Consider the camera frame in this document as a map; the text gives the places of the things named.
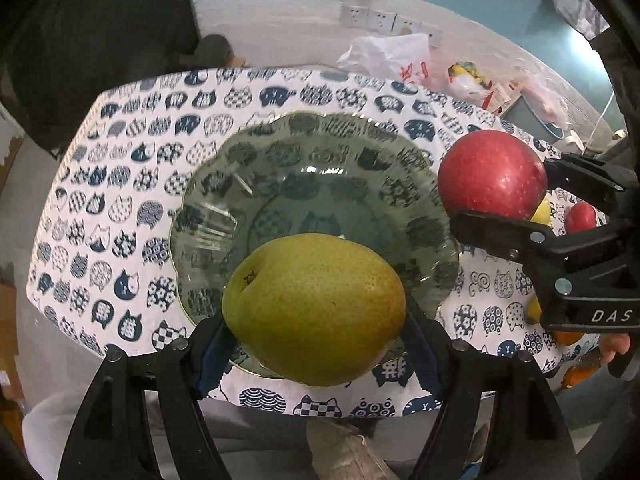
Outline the person right hand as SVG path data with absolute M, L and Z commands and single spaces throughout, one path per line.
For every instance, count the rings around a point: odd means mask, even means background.
M 608 364 L 616 356 L 623 356 L 630 348 L 630 337 L 628 334 L 602 334 L 599 339 L 601 352 L 601 362 Z

